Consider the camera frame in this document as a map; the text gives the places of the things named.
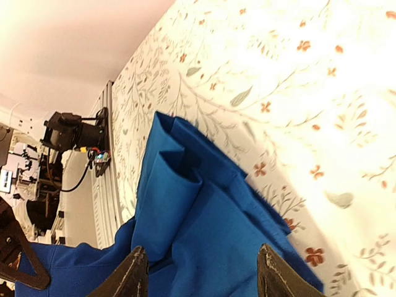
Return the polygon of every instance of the wire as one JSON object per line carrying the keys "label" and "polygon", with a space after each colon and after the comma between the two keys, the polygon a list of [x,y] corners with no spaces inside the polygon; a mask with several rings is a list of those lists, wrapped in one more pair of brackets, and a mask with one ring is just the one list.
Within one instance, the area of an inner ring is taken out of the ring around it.
{"label": "wire", "polygon": [[63,193],[70,193],[70,192],[76,190],[76,189],[81,185],[82,181],[83,181],[84,178],[85,178],[85,175],[87,175],[87,171],[88,171],[88,168],[89,168],[89,165],[90,165],[90,161],[87,163],[87,166],[85,167],[84,173],[82,174],[82,176],[81,176],[79,182],[78,182],[73,188],[71,188],[71,189],[69,189],[69,190],[64,190],[64,189],[59,188],[58,185],[55,184],[55,182],[53,181],[52,175],[51,175],[51,173],[50,173],[50,153],[51,153],[50,151],[51,151],[51,149],[48,148],[48,156],[47,156],[47,173],[48,173],[48,176],[49,176],[49,180],[51,181],[51,183],[54,185],[54,187],[55,187],[56,189],[58,189],[59,191],[61,191],[61,192],[63,192]]}
{"label": "wire", "polygon": [[2,142],[4,139],[6,139],[7,135],[8,135],[8,130],[6,129],[6,133],[4,134],[4,137],[0,140],[0,142]]}

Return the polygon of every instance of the orange flower pattern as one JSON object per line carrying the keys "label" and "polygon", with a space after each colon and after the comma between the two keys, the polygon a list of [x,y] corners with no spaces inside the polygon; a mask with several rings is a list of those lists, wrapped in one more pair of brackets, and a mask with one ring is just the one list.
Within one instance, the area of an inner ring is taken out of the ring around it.
{"label": "orange flower pattern", "polygon": [[254,165],[254,170],[255,170],[255,175],[256,176],[265,176],[267,172],[264,170],[264,168],[267,166],[264,162],[261,162],[259,164]]}
{"label": "orange flower pattern", "polygon": [[[393,2],[270,2],[176,0],[116,79],[123,220],[160,110],[193,123],[249,174],[326,296],[396,297]],[[389,235],[362,259],[379,230]]]}
{"label": "orange flower pattern", "polygon": [[309,247],[305,252],[308,254],[305,258],[305,262],[311,264],[313,267],[324,263],[323,249],[314,249],[313,247]]}

